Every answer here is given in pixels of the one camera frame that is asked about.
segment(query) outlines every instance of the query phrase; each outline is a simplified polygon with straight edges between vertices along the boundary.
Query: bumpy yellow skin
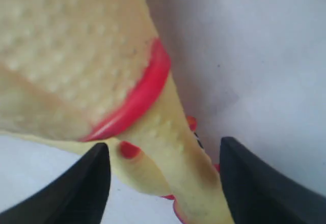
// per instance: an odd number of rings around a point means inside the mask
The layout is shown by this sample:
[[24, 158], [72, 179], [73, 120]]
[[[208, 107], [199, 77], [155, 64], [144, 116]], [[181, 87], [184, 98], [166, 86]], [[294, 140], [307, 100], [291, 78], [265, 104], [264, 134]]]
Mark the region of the bumpy yellow skin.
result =
[[[78, 140], [123, 103], [157, 37], [145, 0], [0, 0], [0, 129], [84, 154], [96, 142]], [[141, 154], [121, 157], [119, 140]], [[152, 107], [106, 143], [114, 173], [137, 191], [173, 194], [187, 224], [233, 223], [171, 76]]]

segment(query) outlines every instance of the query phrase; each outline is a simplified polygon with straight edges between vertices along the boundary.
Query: white surface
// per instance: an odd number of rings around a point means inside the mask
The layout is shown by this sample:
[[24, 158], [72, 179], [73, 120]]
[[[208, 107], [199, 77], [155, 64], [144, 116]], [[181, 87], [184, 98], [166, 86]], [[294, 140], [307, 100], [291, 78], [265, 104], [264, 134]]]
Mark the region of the white surface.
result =
[[[326, 195], [326, 0], [150, 0], [150, 5], [173, 58], [182, 102], [199, 119], [211, 156], [217, 160], [221, 136], [235, 136], [284, 174]], [[24, 145], [0, 144], [0, 208], [76, 160]], [[118, 193], [120, 185], [114, 185], [106, 214], [114, 223], [177, 223], [172, 203], [127, 188]]]

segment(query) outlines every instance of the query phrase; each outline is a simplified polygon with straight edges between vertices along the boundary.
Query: red band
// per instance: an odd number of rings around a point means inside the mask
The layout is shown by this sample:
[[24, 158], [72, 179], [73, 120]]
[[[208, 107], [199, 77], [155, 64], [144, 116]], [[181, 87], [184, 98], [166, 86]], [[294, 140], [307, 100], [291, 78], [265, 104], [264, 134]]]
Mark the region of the red band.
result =
[[156, 101], [167, 81], [171, 60], [159, 39], [154, 40], [149, 66], [124, 104], [100, 122], [82, 142], [116, 136], [130, 127]]

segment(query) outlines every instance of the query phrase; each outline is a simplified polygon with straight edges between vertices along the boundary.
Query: white background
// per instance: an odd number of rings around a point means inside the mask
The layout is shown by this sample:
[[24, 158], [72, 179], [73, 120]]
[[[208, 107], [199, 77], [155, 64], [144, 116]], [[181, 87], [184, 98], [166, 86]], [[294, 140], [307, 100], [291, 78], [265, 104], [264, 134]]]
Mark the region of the white background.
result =
[[[326, 195], [326, 0], [149, 0], [179, 94], [218, 160], [237, 137], [273, 167]], [[0, 143], [0, 210], [77, 156]], [[172, 203], [113, 181], [103, 223], [178, 223]]]

